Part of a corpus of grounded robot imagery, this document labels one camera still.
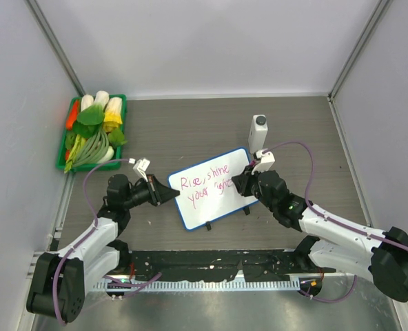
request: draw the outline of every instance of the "whiteboard blue frame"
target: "whiteboard blue frame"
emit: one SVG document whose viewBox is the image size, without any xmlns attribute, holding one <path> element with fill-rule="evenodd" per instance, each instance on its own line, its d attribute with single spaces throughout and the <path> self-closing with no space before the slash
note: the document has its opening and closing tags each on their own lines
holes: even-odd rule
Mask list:
<svg viewBox="0 0 408 331">
<path fill-rule="evenodd" d="M 251 161 L 251 159 L 250 159 L 250 154 L 248 153 L 247 148 L 245 148 L 245 147 L 235 148 L 234 150 L 230 150 L 229 152 L 225 152 L 225 153 L 223 153 L 223 154 L 216 155 L 215 157 L 211 157 L 210 159 L 204 160 L 204 161 L 202 161 L 202 162 L 195 163 L 194 165 L 191 165 L 191 166 L 189 166 L 189 167 L 186 167 L 186 168 L 177 170 L 177 171 L 173 172 L 172 174 L 169 174 L 169 176 L 167 176 L 167 183 L 169 184 L 169 187 L 172 188 L 172 186 L 170 185 L 170 182 L 169 182 L 170 176 L 172 176 L 172 175 L 174 175 L 174 174 L 177 174 L 178 172 L 182 172 L 182 171 L 184 171 L 184 170 L 187 170 L 187 169 L 190 169 L 190 168 L 199 166 L 200 164 L 205 163 L 205 162 L 208 162 L 208 161 L 211 161 L 211 160 L 213 160 L 213 159 L 217 159 L 218 157 L 222 157 L 222 156 L 224 156 L 224 155 L 226 155 L 226 154 L 230 154 L 230 153 L 232 153 L 232 152 L 234 152 L 234 151 L 236 151 L 236 150 L 244 150 L 244 151 L 245 151 L 245 154 L 247 155 L 247 160 L 248 160 L 249 162 Z M 259 200 L 256 200 L 255 202 L 252 202 L 251 204 L 248 204 L 248 205 L 246 205 L 245 207 L 249 207 L 249 206 L 254 205 L 255 203 L 258 203 L 258 202 L 259 202 Z M 180 216 L 180 218 L 181 218 L 181 221 L 183 222 L 184 228 L 185 228 L 187 231 L 195 231 L 196 229 L 199 229 L 199 228 L 202 228 L 203 226 L 205 226 L 205 223 L 204 223 L 204 224 L 199 225 L 199 226 L 197 226 L 197 227 L 195 227 L 195 228 L 193 228 L 193 229 L 187 229 L 187 226 L 185 226 L 185 222 L 184 222 L 183 215 L 181 214 L 181 211 L 179 210 L 179 206 L 178 206 L 178 203 L 176 202 L 176 199 L 175 199 L 175 204 L 176 204 L 176 209 L 178 210 L 179 216 Z M 215 219 L 212 219 L 211 221 L 209 221 L 209 223 L 213 223 L 213 222 L 215 222 L 215 221 L 218 221 L 219 219 L 222 219 L 223 217 L 227 217 L 227 216 L 229 216 L 229 215 L 231 215 L 231 214 L 234 214 L 235 212 L 238 212 L 238 211 L 244 209 L 245 207 L 236 209 L 236 210 L 234 210 L 234 211 L 232 211 L 232 212 L 228 212 L 227 214 L 224 214 L 223 216 L 216 217 Z"/>
</svg>

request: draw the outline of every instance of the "whiteboard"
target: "whiteboard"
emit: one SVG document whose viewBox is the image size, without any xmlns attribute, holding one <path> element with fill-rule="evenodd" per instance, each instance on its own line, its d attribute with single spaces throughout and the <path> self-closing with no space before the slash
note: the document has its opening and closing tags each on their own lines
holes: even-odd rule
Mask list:
<svg viewBox="0 0 408 331">
<path fill-rule="evenodd" d="M 247 150 L 238 148 L 169 175 L 170 187 L 180 191 L 175 202 L 187 230 L 258 201 L 255 197 L 242 197 L 231 180 L 248 163 Z"/>
</svg>

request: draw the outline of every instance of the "white robotic arm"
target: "white robotic arm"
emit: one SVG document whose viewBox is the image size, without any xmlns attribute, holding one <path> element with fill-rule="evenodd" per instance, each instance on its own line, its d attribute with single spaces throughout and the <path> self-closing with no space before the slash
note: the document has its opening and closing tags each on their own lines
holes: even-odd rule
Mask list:
<svg viewBox="0 0 408 331">
<path fill-rule="evenodd" d="M 408 300 L 408 251 L 400 248 L 408 249 L 404 231 L 393 227 L 385 232 L 333 215 L 287 189 L 269 170 L 274 162 L 270 151 L 258 151 L 255 159 L 232 181 L 239 194 L 255 196 L 280 224 L 310 235 L 299 245 L 307 263 L 355 274 L 392 299 Z"/>
<path fill-rule="evenodd" d="M 67 247 L 38 258 L 26 303 L 28 312 L 72 322 L 99 279 L 129 266 L 128 245 L 116 240 L 129 223 L 129 209 L 145 202 L 158 206 L 179 195 L 153 174 L 146 174 L 148 165 L 147 159 L 136 162 L 134 171 L 140 179 L 135 184 L 124 174 L 110 177 L 103 207 L 91 226 Z"/>
</svg>

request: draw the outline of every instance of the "fake vegetable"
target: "fake vegetable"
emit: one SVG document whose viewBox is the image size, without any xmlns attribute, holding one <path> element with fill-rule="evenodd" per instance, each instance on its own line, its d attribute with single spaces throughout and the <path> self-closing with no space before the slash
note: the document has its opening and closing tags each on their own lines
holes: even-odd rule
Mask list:
<svg viewBox="0 0 408 331">
<path fill-rule="evenodd" d="M 128 142 L 125 140 L 124 134 L 118 128 L 113 129 L 113 131 L 108 134 L 108 139 L 113 148 L 120 147 Z"/>
<path fill-rule="evenodd" d="M 77 135 L 75 138 L 74 146 L 71 149 L 71 152 L 69 153 L 68 160 L 66 160 L 66 165 L 65 165 L 65 170 L 64 172 L 68 172 L 71 170 L 72 165 L 74 164 L 75 156 L 79 153 L 80 149 L 85 145 L 86 139 L 84 139 L 82 136 Z"/>
<path fill-rule="evenodd" d="M 75 120 L 77 119 L 77 115 L 79 114 L 79 104 L 80 104 L 80 101 L 77 99 L 72 105 L 68 119 L 66 120 L 67 130 L 72 130 L 72 125 L 74 124 Z"/>
<path fill-rule="evenodd" d="M 109 100 L 105 110 L 105 119 L 103 122 L 103 129 L 106 132 L 111 132 L 115 128 L 119 128 L 123 124 L 121 120 L 121 106 L 123 101 L 121 98 L 112 98 Z"/>
<path fill-rule="evenodd" d="M 87 107 L 94 103 L 94 97 L 91 94 L 84 95 L 81 98 L 81 107 L 80 111 L 83 112 Z"/>
<path fill-rule="evenodd" d="M 112 159 L 112 157 L 114 157 L 114 148 L 112 148 L 112 146 L 109 146 L 108 151 L 106 152 L 105 156 L 99 159 L 97 163 L 103 163 L 103 162 L 109 161 Z"/>
<path fill-rule="evenodd" d="M 75 138 L 77 137 L 77 134 L 73 131 L 68 131 L 66 133 L 66 139 L 65 139 L 65 148 L 67 150 L 70 150 L 72 146 L 74 145 Z"/>
<path fill-rule="evenodd" d="M 97 163 L 108 152 L 108 136 L 102 128 L 86 141 L 86 144 L 82 147 L 77 154 L 74 162 L 74 167 L 82 166 L 87 163 Z"/>
<path fill-rule="evenodd" d="M 95 95 L 94 103 L 97 105 L 101 105 L 103 109 L 105 109 L 106 104 L 109 101 L 109 93 L 105 91 L 98 91 Z"/>
<path fill-rule="evenodd" d="M 98 91 L 94 103 L 77 116 L 73 125 L 74 132 L 86 139 L 93 137 L 105 119 L 103 110 L 108 101 L 109 94 L 105 91 Z"/>
</svg>

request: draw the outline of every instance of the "table surface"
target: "table surface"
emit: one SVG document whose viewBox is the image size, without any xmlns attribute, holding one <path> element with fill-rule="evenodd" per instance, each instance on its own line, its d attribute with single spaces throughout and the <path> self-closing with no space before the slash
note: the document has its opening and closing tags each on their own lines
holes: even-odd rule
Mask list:
<svg viewBox="0 0 408 331">
<path fill-rule="evenodd" d="M 347 165 L 326 97 L 277 97 L 235 99 L 179 99 L 128 101 L 125 135 L 129 141 L 123 157 L 146 157 L 148 169 L 167 184 L 168 174 L 210 157 L 247 147 L 252 116 L 267 117 L 265 147 L 289 141 L 306 142 L 314 152 L 316 174 L 310 199 L 326 210 L 364 224 L 365 218 Z M 274 151 L 272 167 L 288 188 L 303 195 L 311 164 L 300 146 Z M 108 178 L 124 173 L 137 180 L 132 168 L 95 172 L 88 182 L 88 194 L 99 209 Z M 85 173 L 77 173 L 59 247 L 76 239 L 92 222 L 82 191 Z M 130 210 L 132 218 L 119 237 L 131 250 L 218 250 L 295 248 L 305 236 L 281 226 L 261 204 L 245 216 L 237 212 L 212 224 L 212 230 L 183 227 L 175 203 L 159 207 L 149 204 Z"/>
</svg>

